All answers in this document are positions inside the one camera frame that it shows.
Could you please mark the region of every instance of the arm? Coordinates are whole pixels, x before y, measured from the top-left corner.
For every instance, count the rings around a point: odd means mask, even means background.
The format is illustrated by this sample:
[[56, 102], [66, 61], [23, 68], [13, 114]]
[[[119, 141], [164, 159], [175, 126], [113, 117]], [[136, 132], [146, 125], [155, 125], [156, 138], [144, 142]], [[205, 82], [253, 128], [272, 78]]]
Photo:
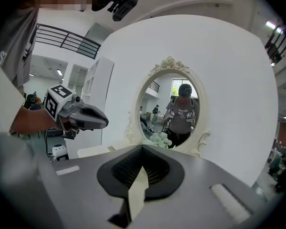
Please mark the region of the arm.
[[11, 130], [19, 134], [31, 134], [48, 128], [57, 128], [54, 120], [44, 110], [28, 110], [21, 107], [18, 111]]

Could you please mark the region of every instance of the ornate cream frame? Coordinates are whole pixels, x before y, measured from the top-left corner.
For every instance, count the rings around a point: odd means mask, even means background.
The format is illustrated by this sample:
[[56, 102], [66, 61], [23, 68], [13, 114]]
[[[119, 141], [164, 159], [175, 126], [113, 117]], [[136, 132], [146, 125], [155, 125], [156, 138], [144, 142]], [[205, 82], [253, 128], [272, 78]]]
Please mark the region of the ornate cream frame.
[[156, 66], [149, 72], [148, 76], [143, 81], [143, 84], [139, 88], [137, 94], [138, 98], [130, 112], [130, 121], [127, 129], [124, 132], [124, 140], [130, 145], [137, 145], [146, 139], [140, 125], [138, 115], [139, 106], [142, 102], [143, 94], [151, 82], [168, 73], [177, 73], [189, 79], [193, 86], [195, 86], [200, 103], [199, 117], [193, 134], [183, 144], [172, 150], [194, 156], [200, 156], [200, 149], [206, 144], [206, 139], [211, 134], [210, 131], [206, 129], [208, 100], [204, 87], [199, 78], [190, 70], [189, 67], [185, 66], [180, 61], [176, 61], [172, 57], [168, 57], [166, 60], [163, 60], [160, 65], [156, 64]]

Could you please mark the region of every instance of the railing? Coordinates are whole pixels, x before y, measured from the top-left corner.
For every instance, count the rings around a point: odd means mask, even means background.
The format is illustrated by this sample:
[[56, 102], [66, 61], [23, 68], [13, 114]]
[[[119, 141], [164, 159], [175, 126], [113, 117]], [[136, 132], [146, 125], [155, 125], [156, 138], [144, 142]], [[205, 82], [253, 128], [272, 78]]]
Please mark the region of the railing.
[[100, 48], [100, 44], [88, 38], [44, 24], [37, 24], [36, 42], [65, 48], [92, 59], [95, 59], [97, 51]]
[[160, 87], [160, 85], [159, 84], [157, 84], [156, 82], [152, 82], [150, 85], [149, 85], [149, 88], [150, 89], [152, 89], [152, 90], [154, 90], [155, 92], [159, 92], [159, 87]]
[[[282, 37], [282, 40], [280, 40], [280, 43], [277, 46], [276, 43], [281, 38], [282, 34], [284, 34], [284, 36]], [[277, 25], [273, 29], [272, 34], [271, 34], [269, 40], [267, 41], [267, 43], [265, 45], [265, 49], [267, 50], [267, 54], [269, 56], [269, 59], [271, 61], [272, 66], [277, 64], [282, 59], [282, 53], [286, 50], [286, 31], [282, 31], [279, 28], [279, 25]]]

